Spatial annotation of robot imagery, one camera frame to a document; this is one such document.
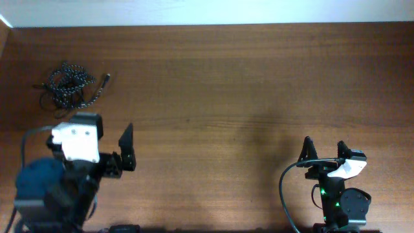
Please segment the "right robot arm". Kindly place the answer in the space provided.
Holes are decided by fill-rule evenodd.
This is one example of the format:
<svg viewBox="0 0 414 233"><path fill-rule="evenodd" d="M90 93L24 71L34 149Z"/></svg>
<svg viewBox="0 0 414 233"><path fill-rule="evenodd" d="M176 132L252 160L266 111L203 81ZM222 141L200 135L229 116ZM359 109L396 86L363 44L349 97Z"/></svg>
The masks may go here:
<svg viewBox="0 0 414 233"><path fill-rule="evenodd" d="M346 188L345 181L356 177L367 165L360 150L348 148L344 141L337 143L333 161L318 158L312 139L304 138L298 167L307 168L305 178L317 180L320 189L323 223L316 223L313 232L359 232L366 225L372 197L358 188Z"/></svg>

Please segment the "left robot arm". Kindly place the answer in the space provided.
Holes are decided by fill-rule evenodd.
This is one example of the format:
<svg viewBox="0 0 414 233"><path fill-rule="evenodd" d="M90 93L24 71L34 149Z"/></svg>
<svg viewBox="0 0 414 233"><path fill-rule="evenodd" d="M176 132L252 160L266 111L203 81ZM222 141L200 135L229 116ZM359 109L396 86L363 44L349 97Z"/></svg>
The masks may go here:
<svg viewBox="0 0 414 233"><path fill-rule="evenodd" d="M103 178L119 179L136 168L133 125L118 141L120 153L103 153L100 121L70 121L45 126L52 157L24 164L16 177L16 232L83 232L93 216Z"/></svg>

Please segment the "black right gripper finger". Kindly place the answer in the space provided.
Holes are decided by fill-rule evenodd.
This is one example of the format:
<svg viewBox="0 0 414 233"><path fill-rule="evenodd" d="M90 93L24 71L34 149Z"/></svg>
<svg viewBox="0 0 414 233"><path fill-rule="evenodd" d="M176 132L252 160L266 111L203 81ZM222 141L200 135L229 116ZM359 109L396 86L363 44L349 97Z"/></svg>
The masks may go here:
<svg viewBox="0 0 414 233"><path fill-rule="evenodd" d="M298 158L298 162L317 159L317 152L314 147L313 140L306 136L303 141L303 147Z"/></svg>
<svg viewBox="0 0 414 233"><path fill-rule="evenodd" d="M348 159L351 156L351 150L347 147L344 141L339 141L337 143L338 147L338 158Z"/></svg>

